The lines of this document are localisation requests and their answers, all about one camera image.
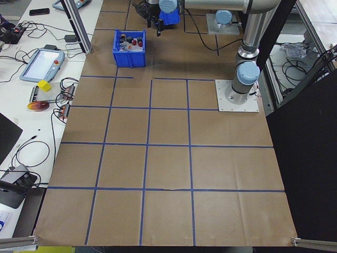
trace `brown paper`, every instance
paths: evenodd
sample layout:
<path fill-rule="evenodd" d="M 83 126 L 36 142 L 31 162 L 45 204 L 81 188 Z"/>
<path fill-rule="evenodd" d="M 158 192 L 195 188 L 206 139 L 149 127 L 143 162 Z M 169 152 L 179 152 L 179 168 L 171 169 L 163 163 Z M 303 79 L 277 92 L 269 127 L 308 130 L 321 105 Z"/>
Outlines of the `brown paper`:
<path fill-rule="evenodd" d="M 240 43 L 208 51 L 188 16 L 157 37 L 128 7 L 103 3 L 96 28 L 110 30 L 94 33 L 39 243 L 290 246 L 296 231 L 261 99 L 259 113 L 217 110 L 214 79 L 233 78 Z M 191 12 L 206 32 L 209 11 Z M 124 27 L 146 29 L 146 67 L 117 68 L 112 29 Z M 242 38 L 202 36 L 211 48 Z"/>

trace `white desk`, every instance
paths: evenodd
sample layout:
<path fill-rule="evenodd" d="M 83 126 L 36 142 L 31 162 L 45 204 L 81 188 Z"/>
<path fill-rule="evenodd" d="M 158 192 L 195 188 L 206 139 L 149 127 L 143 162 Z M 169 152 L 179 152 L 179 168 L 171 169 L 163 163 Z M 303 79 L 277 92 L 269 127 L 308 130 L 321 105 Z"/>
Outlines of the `white desk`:
<path fill-rule="evenodd" d="M 33 21 L 35 23 L 43 23 L 45 25 L 55 26 L 64 30 L 72 30 L 70 23 L 64 12 L 52 8 L 54 0 L 44 0 L 43 3 L 39 0 L 32 0 L 28 6 L 26 12 L 22 16 L 20 22 Z M 96 22 L 101 10 L 102 0 L 92 0 L 86 7 L 81 8 L 79 13 L 81 15 L 83 24 L 87 33 L 93 34 L 96 26 Z M 41 16 L 29 16 L 30 9 L 49 7 L 51 12 L 48 15 Z M 73 34 L 65 31 L 56 30 L 50 28 L 53 34 L 57 38 L 63 38 L 66 34 Z M 35 48 L 44 47 L 45 44 L 56 45 L 60 49 L 65 49 L 64 41 L 57 41 L 51 34 L 47 33 L 39 39 L 27 37 L 27 32 L 24 33 L 17 45 L 12 45 L 8 50 L 0 52 L 0 55 L 14 56 L 18 50 L 29 52 Z M 81 50 L 70 51 L 71 54 L 81 52 Z M 82 68 L 85 61 L 85 55 L 79 54 L 74 58 L 65 58 L 65 62 L 62 64 L 60 71 L 57 73 L 55 79 L 51 82 L 58 86 L 61 79 L 65 77 L 73 77 L 79 79 L 81 76 Z M 0 59 L 0 81 L 7 81 L 11 75 L 19 68 L 20 62 L 16 62 L 11 59 Z M 37 172 L 41 175 L 42 182 L 49 182 L 54 158 L 54 143 L 51 128 L 51 114 L 55 105 L 51 104 L 49 109 L 43 112 L 33 112 L 27 109 L 29 103 L 29 97 L 32 92 L 33 86 L 36 83 L 25 82 L 19 79 L 19 75 L 23 71 L 25 66 L 22 66 L 20 71 L 15 74 L 12 80 L 8 83 L 0 83 L 0 112 L 6 117 L 14 121 L 20 128 L 23 129 L 23 133 L 16 144 L 16 148 L 23 142 L 30 139 L 32 136 L 37 135 L 35 140 L 46 142 L 51 153 L 47 160 L 40 166 L 31 168 L 31 171 Z M 70 85 L 72 82 L 65 82 L 65 86 Z M 65 125 L 54 118 L 54 131 L 56 147 L 60 145 L 60 141 L 63 135 Z M 23 149 L 20 152 L 20 160 L 28 165 L 34 165 L 41 162 L 47 155 L 47 148 L 41 143 L 34 143 Z M 8 165 L 11 163 L 11 154 L 1 164 L 0 169 L 8 169 Z M 12 216 L 8 223 L 6 223 L 4 229 L 0 231 L 0 238 L 10 238 L 13 235 L 15 226 L 17 224 L 23 203 L 19 208 L 13 209 L 5 205 L 0 204 L 0 210 L 12 212 Z"/>

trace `electronic device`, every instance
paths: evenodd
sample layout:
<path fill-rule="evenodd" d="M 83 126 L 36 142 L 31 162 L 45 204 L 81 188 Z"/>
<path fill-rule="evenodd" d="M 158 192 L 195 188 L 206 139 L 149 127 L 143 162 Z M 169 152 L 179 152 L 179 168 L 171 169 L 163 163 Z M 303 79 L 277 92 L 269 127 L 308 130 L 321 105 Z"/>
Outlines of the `electronic device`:
<path fill-rule="evenodd" d="M 25 32 L 27 27 L 18 27 L 15 26 L 14 28 L 6 31 L 5 33 L 0 35 L 0 40 L 5 42 L 6 44 L 15 45 L 19 42 L 21 36 Z"/>
<path fill-rule="evenodd" d="M 0 164 L 5 160 L 19 139 L 22 129 L 0 113 Z M 37 177 L 30 174 L 27 167 L 19 165 L 16 172 L 8 170 L 0 179 L 0 203 L 18 208 L 25 199 L 25 193 L 32 187 Z"/>
<path fill-rule="evenodd" d="M 8 156 L 19 139 L 22 129 L 0 113 L 0 164 Z"/>
<path fill-rule="evenodd" d="M 42 8 L 42 9 L 31 9 L 29 11 L 30 16 L 36 16 L 36 15 L 44 15 L 49 14 L 51 10 L 49 8 Z"/>
<path fill-rule="evenodd" d="M 29 173 L 23 164 L 13 170 L 7 170 L 0 178 L 0 203 L 18 208 L 36 179 L 37 176 Z"/>
<path fill-rule="evenodd" d="M 31 98 L 29 102 L 36 101 L 47 101 L 47 102 L 55 102 L 57 97 L 57 101 L 64 99 L 63 95 L 59 95 L 61 93 L 60 87 L 52 87 L 49 91 L 45 92 L 41 90 L 39 86 L 34 86 L 31 93 Z"/>
<path fill-rule="evenodd" d="M 20 79 L 36 83 L 41 80 L 50 82 L 59 71 L 63 61 L 64 52 L 41 48 L 34 53 L 20 75 Z"/>
<path fill-rule="evenodd" d="M 75 4 L 76 4 L 76 8 L 80 9 L 84 6 L 86 6 L 88 3 L 91 2 L 91 0 L 74 0 Z M 58 0 L 56 1 L 53 5 L 52 5 L 55 9 L 59 9 L 60 11 L 64 11 L 63 6 L 61 4 L 61 1 Z"/>

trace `metal bracket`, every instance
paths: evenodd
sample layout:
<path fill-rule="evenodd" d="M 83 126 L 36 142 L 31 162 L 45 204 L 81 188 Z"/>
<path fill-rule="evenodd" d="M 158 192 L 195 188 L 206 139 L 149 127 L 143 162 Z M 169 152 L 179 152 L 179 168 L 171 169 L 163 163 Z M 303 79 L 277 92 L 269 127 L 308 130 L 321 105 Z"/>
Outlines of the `metal bracket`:
<path fill-rule="evenodd" d="M 303 240 L 301 238 L 291 238 L 291 242 L 295 247 L 337 252 L 337 242 Z"/>
<path fill-rule="evenodd" d="M 215 80 L 217 104 L 220 112 L 259 112 L 259 105 L 255 95 L 247 97 L 244 104 L 233 104 L 225 96 L 228 86 L 232 85 L 232 80 Z"/>
<path fill-rule="evenodd" d="M 36 245 L 38 236 L 0 239 L 0 249 Z"/>
<path fill-rule="evenodd" d="M 215 21 L 215 14 L 207 13 L 207 27 L 209 29 L 209 34 L 228 34 L 228 35 L 239 35 L 240 30 L 237 24 L 219 25 Z M 236 17 L 233 15 L 233 22 L 236 22 Z"/>

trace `metal profile rail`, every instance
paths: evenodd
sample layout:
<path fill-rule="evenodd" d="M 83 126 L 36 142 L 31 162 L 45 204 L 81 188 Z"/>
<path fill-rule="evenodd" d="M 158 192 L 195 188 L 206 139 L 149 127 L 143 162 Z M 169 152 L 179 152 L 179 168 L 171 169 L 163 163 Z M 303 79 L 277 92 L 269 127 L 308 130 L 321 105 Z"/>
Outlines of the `metal profile rail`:
<path fill-rule="evenodd" d="M 337 242 L 304 240 L 301 238 L 292 238 L 291 241 L 295 247 L 337 252 Z"/>
<path fill-rule="evenodd" d="M 38 236 L 0 239 L 0 249 L 36 245 Z"/>

